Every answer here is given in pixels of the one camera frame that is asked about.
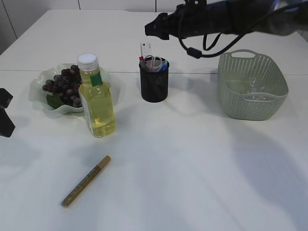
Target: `gold marker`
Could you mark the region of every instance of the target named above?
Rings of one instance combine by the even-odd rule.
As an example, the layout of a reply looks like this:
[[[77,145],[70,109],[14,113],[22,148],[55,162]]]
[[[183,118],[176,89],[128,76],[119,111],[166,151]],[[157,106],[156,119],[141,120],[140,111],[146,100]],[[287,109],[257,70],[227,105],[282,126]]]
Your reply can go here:
[[[105,158],[95,166],[91,172],[72,190],[72,192],[61,202],[64,208],[67,208],[81,192],[94,180],[98,174],[104,169],[104,167],[111,160],[110,156],[105,156]]]

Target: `black object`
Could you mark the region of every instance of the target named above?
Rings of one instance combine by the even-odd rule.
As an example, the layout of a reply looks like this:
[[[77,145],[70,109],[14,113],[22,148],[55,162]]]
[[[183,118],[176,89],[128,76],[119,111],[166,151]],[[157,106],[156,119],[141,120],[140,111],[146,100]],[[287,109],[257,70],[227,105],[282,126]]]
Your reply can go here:
[[[0,88],[0,136],[10,137],[15,129],[15,125],[5,112],[13,96],[6,89]]]
[[[244,35],[254,31],[286,36],[296,30],[308,31],[308,1],[305,0],[225,0],[207,4],[206,0],[185,0],[174,13],[161,13],[145,26],[145,34],[168,40],[169,35],[179,39],[187,54],[195,58],[221,55]],[[228,46],[214,54],[202,54],[187,48],[182,39],[213,33],[238,35]]]
[[[144,100],[151,103],[158,103],[165,100],[168,96],[168,67],[164,71],[150,72],[145,70],[140,64],[141,96]]]

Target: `pen holder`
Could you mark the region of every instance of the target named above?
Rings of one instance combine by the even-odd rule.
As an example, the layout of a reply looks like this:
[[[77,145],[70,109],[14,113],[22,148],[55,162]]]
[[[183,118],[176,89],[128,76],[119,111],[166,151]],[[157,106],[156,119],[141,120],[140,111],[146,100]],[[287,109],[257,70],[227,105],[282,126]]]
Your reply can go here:
[[[158,103],[165,100],[168,96],[168,74],[169,62],[167,69],[160,72],[150,72],[139,64],[141,80],[141,96],[144,100],[151,103]]]

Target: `basket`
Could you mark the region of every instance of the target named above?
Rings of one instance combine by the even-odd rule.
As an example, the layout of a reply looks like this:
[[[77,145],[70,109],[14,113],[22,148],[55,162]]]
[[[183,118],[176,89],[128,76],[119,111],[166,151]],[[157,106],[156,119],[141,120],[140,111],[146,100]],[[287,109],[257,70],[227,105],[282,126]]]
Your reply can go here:
[[[238,52],[250,53],[254,57],[234,57]],[[249,50],[220,56],[218,94],[222,109],[228,116],[267,120],[278,111],[288,93],[283,74],[270,57]]]

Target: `plastic bottle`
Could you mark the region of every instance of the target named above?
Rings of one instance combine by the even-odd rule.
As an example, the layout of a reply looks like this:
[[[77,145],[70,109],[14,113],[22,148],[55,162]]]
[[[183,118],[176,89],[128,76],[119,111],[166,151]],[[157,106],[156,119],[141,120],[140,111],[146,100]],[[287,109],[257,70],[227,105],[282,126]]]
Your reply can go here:
[[[102,82],[98,58],[86,53],[78,56],[82,85],[79,95],[85,118],[93,136],[102,137],[116,128],[111,93],[109,86]]]

